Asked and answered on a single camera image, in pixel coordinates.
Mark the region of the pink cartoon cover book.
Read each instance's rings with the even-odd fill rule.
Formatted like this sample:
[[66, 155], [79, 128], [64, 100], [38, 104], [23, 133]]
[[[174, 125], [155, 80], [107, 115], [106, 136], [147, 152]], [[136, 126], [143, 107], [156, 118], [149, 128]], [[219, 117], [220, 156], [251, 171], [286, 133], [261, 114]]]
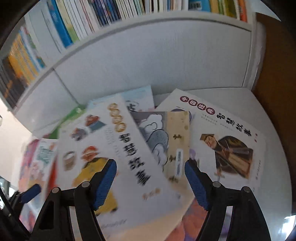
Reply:
[[37, 216], [48, 196], [51, 173], [57, 154], [58, 141], [42, 138], [31, 141], [26, 148], [20, 169], [18, 189], [25, 192], [34, 184], [41, 192], [23, 206], [20, 220], [29, 232], [33, 230]]

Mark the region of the white bookshelf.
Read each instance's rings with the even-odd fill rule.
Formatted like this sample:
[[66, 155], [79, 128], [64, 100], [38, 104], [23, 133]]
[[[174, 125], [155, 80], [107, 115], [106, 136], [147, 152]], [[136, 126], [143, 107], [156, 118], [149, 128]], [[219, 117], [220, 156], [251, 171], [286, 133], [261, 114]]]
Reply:
[[265, 30], [203, 11], [167, 11], [117, 21], [60, 51], [49, 32], [45, 1], [20, 13], [45, 68], [27, 87], [1, 70], [1, 100], [31, 132], [91, 99], [149, 85], [154, 94], [176, 88], [246, 87], [260, 72]]

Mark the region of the grey cloud beige book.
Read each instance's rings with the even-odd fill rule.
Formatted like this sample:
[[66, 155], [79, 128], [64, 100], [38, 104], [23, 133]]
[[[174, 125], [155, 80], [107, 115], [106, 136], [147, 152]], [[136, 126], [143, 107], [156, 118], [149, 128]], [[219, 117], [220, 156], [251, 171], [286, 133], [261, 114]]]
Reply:
[[162, 211], [188, 207], [193, 195], [185, 177], [189, 159], [187, 111], [132, 112], [135, 126], [125, 144], [133, 203]]

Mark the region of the white scholar story book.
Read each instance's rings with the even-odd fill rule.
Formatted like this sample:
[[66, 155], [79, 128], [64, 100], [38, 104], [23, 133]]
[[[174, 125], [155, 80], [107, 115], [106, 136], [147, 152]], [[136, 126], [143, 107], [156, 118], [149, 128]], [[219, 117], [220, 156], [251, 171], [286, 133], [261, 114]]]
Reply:
[[190, 148], [199, 169], [225, 187], [260, 186], [266, 149], [265, 137], [252, 125], [202, 98], [175, 89], [158, 111], [188, 111]]

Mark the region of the row of shelf books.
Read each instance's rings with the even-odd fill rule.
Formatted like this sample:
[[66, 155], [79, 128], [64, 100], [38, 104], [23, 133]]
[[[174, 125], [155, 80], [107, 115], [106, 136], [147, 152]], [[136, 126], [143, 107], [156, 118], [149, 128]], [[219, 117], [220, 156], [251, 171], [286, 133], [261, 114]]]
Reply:
[[[216, 1], [223, 14], [211, 12], [210, 1], [22, 1], [20, 10], [1, 32], [1, 53], [11, 71], [1, 77], [1, 99], [14, 109], [25, 89], [46, 68], [57, 66], [78, 51], [105, 37], [136, 27], [171, 22], [209, 23], [227, 37], [250, 36], [245, 1]], [[237, 7], [243, 5], [243, 12]]]

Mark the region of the white emperor story book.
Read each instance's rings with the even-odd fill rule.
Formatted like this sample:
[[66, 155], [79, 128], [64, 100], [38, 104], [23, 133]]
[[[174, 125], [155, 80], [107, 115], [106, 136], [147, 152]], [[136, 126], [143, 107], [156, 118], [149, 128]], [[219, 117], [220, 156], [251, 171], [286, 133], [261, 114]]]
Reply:
[[116, 175], [105, 203], [95, 211], [105, 235], [180, 208], [180, 195], [165, 178], [119, 95], [60, 128], [57, 185], [75, 188], [101, 171], [109, 159], [116, 161]]

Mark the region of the floral purple orange cloth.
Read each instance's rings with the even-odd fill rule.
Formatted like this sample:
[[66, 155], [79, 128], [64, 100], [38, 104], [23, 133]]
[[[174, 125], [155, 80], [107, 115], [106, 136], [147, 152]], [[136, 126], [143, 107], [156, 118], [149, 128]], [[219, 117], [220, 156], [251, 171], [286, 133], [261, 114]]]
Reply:
[[166, 240], [196, 240], [206, 215], [207, 211], [194, 199], [182, 217], [181, 222], [174, 228]]

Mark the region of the brown wooden cabinet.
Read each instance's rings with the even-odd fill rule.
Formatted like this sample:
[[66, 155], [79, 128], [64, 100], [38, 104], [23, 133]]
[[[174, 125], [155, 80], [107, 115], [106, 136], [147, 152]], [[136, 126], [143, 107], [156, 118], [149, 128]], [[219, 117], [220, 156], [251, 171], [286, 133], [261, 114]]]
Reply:
[[295, 165], [295, 40], [284, 24], [256, 14], [265, 27], [262, 70], [253, 93], [269, 115], [282, 142], [287, 162]]

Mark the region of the green cover book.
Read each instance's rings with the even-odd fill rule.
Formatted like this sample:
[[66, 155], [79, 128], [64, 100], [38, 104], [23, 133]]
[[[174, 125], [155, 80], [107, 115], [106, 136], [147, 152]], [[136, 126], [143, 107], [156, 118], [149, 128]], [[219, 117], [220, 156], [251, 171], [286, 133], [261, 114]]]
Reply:
[[86, 111], [86, 105], [79, 104], [74, 109], [72, 109], [69, 114], [62, 118], [62, 120], [58, 123], [55, 129], [49, 133], [48, 135], [44, 136], [49, 139], [58, 139], [59, 138], [59, 130], [60, 128], [66, 126], [70, 122], [74, 121], [78, 117], [80, 117]]

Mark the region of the light blue picture book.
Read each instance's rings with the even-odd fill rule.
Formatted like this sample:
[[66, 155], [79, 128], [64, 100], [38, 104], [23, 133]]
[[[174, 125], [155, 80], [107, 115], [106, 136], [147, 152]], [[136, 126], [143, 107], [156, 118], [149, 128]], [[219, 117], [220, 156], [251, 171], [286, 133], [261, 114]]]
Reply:
[[154, 110], [154, 97], [150, 85], [90, 100], [87, 104], [87, 109], [93, 109], [99, 103], [116, 95], [120, 95], [123, 98], [129, 111], [146, 112]]

